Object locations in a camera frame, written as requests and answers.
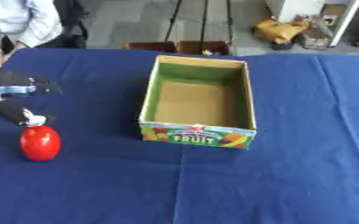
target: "cardboard box on floor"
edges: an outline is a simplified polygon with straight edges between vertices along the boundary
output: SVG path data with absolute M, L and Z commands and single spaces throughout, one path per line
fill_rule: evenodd
M 139 124 L 146 141 L 247 149 L 256 121 L 246 63 L 158 56 Z

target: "fruit box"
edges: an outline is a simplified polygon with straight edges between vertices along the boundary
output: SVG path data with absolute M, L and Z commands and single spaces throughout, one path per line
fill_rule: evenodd
M 158 56 L 139 124 L 145 141 L 248 149 L 256 121 L 246 63 Z

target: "apple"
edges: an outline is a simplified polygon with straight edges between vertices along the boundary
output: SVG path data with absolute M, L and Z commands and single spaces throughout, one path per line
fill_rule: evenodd
M 20 138 L 23 153 L 33 161 L 46 161 L 55 158 L 60 152 L 60 136 L 48 126 L 27 128 Z

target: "tripod leg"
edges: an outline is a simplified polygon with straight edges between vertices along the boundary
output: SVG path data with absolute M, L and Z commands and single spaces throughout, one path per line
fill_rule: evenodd
M 229 26 L 229 43 L 233 41 L 233 18 L 231 16 L 231 0 L 227 0 L 227 23 Z
M 200 37 L 200 54 L 202 54 L 204 50 L 204 38 L 206 34 L 206 25 L 207 25 L 207 17 L 208 17 L 208 0 L 204 2 L 204 13 L 202 17 L 202 27 L 201 27 L 201 37 Z
M 182 0 L 178 0 L 177 5 L 175 6 L 174 14 L 172 15 L 172 18 L 170 18 L 170 27 L 167 31 L 167 34 L 165 35 L 165 42 L 169 40 L 170 34 L 172 34 L 172 28 L 174 27 L 175 21 L 177 20 L 178 12 L 180 11 L 180 7 L 182 5 Z

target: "floor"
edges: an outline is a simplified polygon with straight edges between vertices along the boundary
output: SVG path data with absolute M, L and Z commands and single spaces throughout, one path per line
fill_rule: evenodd
M 81 0 L 90 18 L 89 48 L 121 48 L 128 41 L 162 41 L 170 24 L 177 0 Z M 226 1 L 210 0 L 208 8 L 208 40 L 228 40 Z M 255 38 L 252 25 L 270 17 L 263 0 L 231 0 L 234 18 L 234 55 L 275 53 L 267 42 Z M 171 40 L 196 40 L 200 37 L 202 0 L 183 0 L 179 19 Z M 306 50 L 296 45 L 284 53 L 359 53 L 359 47 L 347 44 L 346 38 L 327 51 Z

